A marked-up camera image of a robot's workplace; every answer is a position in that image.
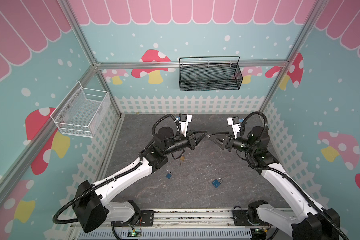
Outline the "large blue padlock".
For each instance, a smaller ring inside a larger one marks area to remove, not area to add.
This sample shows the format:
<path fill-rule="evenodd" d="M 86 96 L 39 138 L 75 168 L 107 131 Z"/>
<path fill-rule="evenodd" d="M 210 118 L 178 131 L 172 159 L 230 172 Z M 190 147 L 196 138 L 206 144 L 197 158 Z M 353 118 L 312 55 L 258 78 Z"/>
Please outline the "large blue padlock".
<path fill-rule="evenodd" d="M 217 178 L 215 180 L 212 181 L 212 185 L 215 187 L 215 188 L 218 188 L 222 183 L 222 179 L 221 178 Z"/>

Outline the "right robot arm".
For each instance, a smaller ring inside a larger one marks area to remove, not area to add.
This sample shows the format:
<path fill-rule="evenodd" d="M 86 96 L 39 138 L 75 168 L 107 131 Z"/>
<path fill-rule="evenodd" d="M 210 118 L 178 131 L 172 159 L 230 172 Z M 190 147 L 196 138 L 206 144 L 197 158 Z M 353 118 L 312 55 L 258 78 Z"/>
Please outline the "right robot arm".
<path fill-rule="evenodd" d="M 249 205 L 252 223 L 265 222 L 283 231 L 294 240 L 348 239 L 340 229 L 340 216 L 311 198 L 285 171 L 279 160 L 267 149 L 270 137 L 267 127 L 254 127 L 247 138 L 231 132 L 209 135 L 223 150 L 236 150 L 245 154 L 249 167 L 257 171 L 278 191 L 293 211 L 289 216 L 265 201 Z"/>

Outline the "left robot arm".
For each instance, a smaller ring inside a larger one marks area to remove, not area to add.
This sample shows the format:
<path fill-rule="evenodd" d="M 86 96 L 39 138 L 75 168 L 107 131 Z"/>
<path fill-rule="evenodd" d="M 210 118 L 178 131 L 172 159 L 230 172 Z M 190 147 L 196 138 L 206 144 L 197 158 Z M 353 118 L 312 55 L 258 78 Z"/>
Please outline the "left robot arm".
<path fill-rule="evenodd" d="M 113 199 L 140 179 L 149 176 L 168 162 L 174 152 L 194 150 L 207 135 L 206 131 L 187 131 L 174 135 L 170 127 L 162 127 L 138 158 L 119 172 L 103 180 L 79 184 L 75 197 L 62 206 L 53 216 L 56 225 L 80 223 L 85 233 L 92 232 L 105 222 L 125 222 L 135 225 L 141 215 L 137 204 L 128 200 L 122 203 Z"/>

